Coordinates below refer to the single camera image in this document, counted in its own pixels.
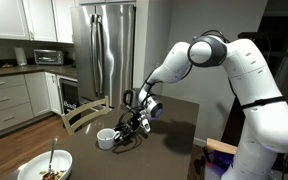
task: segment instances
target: oven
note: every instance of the oven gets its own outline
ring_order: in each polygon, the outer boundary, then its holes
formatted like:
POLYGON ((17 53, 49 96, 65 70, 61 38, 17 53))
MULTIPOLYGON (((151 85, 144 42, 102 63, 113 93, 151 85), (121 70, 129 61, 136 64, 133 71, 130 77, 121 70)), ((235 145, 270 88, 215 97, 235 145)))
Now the oven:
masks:
POLYGON ((77 90, 77 81, 71 78, 59 77, 61 102, 63 112, 67 114, 80 106, 77 90))
POLYGON ((63 51, 54 50, 34 50, 34 59, 36 64, 45 65, 63 65, 64 57, 63 51))

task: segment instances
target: floor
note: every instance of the floor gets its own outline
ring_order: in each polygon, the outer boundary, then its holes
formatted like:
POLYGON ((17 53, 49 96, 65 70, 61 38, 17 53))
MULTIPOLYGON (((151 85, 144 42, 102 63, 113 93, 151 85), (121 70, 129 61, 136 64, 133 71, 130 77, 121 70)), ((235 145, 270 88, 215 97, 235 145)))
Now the floor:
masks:
POLYGON ((53 115, 0 139, 0 179, 33 157, 49 151, 51 138, 68 138, 60 116, 53 115))

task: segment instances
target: kitchen counter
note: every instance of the kitchen counter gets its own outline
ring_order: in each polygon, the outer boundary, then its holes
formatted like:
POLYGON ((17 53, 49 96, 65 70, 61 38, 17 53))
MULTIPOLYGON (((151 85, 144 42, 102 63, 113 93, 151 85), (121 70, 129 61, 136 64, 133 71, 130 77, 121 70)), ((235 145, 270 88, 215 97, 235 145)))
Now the kitchen counter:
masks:
MULTIPOLYGON (((167 97, 163 114, 152 121, 147 137, 139 135, 127 145, 103 151, 97 132, 115 127, 125 112, 115 108, 70 136, 64 149, 73 157, 70 180, 183 180, 187 179, 199 105, 167 97)), ((16 179, 19 170, 5 179, 16 179)))
POLYGON ((27 65, 23 67, 15 66, 11 68, 0 68, 0 77, 34 73, 34 72, 43 72, 43 71, 77 79, 76 68, 73 68, 72 65, 66 65, 66 66, 27 65))

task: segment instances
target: chair back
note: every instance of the chair back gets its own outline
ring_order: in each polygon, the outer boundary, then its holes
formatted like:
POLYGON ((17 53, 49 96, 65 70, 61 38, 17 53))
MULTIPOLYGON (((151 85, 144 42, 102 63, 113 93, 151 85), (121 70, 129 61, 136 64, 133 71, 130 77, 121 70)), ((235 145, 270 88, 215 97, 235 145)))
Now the chair back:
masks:
POLYGON ((109 111, 110 111, 110 108, 109 108, 108 96, 105 96, 105 98, 103 98, 103 99, 84 104, 84 105, 70 111, 66 115, 63 114, 62 119, 63 119, 63 122, 64 122, 64 125, 65 125, 65 128, 67 130, 68 135, 71 136, 74 134, 76 129, 78 129, 81 125, 83 125, 87 122, 90 122, 90 121, 94 120, 94 118, 101 116, 103 114, 106 114, 109 111), (99 106, 99 105, 105 105, 105 108, 98 110, 98 111, 95 111, 95 112, 92 112, 92 113, 82 117, 81 119, 77 120, 73 124, 70 123, 70 120, 72 118, 74 118, 76 115, 81 114, 85 111, 88 111, 91 108, 99 106))

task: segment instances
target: white mug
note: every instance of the white mug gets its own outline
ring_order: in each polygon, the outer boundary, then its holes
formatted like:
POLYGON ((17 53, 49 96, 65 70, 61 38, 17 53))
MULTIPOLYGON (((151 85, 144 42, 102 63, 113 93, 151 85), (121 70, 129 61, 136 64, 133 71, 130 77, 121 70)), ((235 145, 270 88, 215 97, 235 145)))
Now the white mug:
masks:
POLYGON ((115 139, 121 135, 121 132, 114 131, 111 128, 105 128, 97 133, 98 145, 101 149, 111 149, 115 144, 115 139))

